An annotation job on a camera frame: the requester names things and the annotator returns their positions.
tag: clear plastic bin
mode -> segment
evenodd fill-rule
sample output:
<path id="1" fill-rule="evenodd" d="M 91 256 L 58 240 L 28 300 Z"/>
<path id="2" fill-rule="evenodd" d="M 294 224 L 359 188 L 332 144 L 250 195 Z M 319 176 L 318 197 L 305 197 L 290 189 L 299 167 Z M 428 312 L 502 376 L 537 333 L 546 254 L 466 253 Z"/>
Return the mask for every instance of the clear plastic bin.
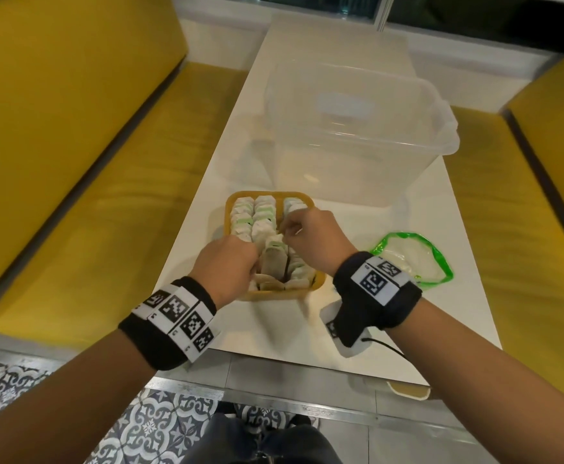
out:
<path id="1" fill-rule="evenodd" d="M 386 207 L 460 144 L 448 103 L 417 78 L 289 61 L 265 100 L 276 143 L 264 164 L 277 190 Z"/>

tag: window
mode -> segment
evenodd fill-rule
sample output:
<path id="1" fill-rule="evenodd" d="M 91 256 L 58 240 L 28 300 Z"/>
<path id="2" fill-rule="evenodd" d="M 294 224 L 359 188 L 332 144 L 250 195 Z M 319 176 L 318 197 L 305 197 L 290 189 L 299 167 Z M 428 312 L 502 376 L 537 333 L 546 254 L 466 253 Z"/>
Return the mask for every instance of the window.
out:
<path id="1" fill-rule="evenodd" d="M 564 53 L 564 3 L 394 0 L 388 23 Z"/>
<path id="2" fill-rule="evenodd" d="M 260 0 L 373 19 L 379 0 Z"/>

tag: jeans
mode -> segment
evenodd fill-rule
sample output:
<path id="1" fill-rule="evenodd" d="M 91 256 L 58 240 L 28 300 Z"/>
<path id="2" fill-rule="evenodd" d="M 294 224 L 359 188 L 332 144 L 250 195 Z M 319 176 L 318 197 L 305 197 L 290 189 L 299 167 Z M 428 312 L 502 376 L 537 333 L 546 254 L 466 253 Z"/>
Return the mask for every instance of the jeans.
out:
<path id="1" fill-rule="evenodd" d="M 332 445 L 309 425 L 266 432 L 260 442 L 249 434 L 238 418 L 216 413 L 202 438 L 185 454 L 182 464 L 231 464 L 266 455 L 276 460 L 310 460 L 315 464 L 342 464 Z"/>

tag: yellow tray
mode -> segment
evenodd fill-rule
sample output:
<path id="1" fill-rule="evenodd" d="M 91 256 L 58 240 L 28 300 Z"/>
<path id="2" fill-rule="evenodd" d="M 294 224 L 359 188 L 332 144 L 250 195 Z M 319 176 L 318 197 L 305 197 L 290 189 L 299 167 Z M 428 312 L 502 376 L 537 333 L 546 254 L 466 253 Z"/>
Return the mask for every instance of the yellow tray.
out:
<path id="1" fill-rule="evenodd" d="M 276 198 L 276 222 L 278 227 L 284 219 L 284 199 L 288 197 L 300 198 L 309 207 L 314 207 L 314 202 L 306 194 L 301 192 L 271 192 L 259 190 L 241 190 L 235 192 L 226 201 L 226 210 L 224 212 L 224 234 L 231 234 L 231 211 L 235 201 L 240 197 L 256 198 L 261 195 L 273 195 Z M 325 274 L 318 272 L 314 276 L 312 286 L 307 289 L 288 289 L 284 291 L 249 291 L 240 299 L 242 301 L 266 301 L 270 299 L 300 299 L 308 295 L 309 292 L 314 291 L 325 282 Z"/>

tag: person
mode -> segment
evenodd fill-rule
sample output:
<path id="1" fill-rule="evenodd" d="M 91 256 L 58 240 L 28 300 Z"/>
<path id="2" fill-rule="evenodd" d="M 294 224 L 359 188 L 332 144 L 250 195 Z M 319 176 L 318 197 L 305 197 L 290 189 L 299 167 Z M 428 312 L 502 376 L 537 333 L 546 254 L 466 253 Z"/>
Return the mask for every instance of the person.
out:
<path id="1" fill-rule="evenodd" d="M 356 315 L 391 326 L 383 328 L 498 461 L 564 464 L 564 394 L 432 303 L 415 299 L 413 290 L 407 297 L 412 303 L 399 300 L 389 313 L 391 303 L 377 309 L 361 298 L 353 291 L 353 272 L 358 260 L 357 271 L 371 255 L 357 251 L 331 212 L 294 211 L 280 231 L 307 264 L 334 277 L 347 319 Z M 223 237 L 201 251 L 192 272 L 175 286 L 187 287 L 213 315 L 247 290 L 257 258 L 254 244 Z M 0 412 L 1 464 L 81 464 L 156 369 L 194 355 L 134 313 Z M 215 414 L 202 445 L 196 443 L 184 463 L 340 463 L 326 439 L 306 424 L 272 432 L 256 449 L 246 446 L 237 420 Z"/>

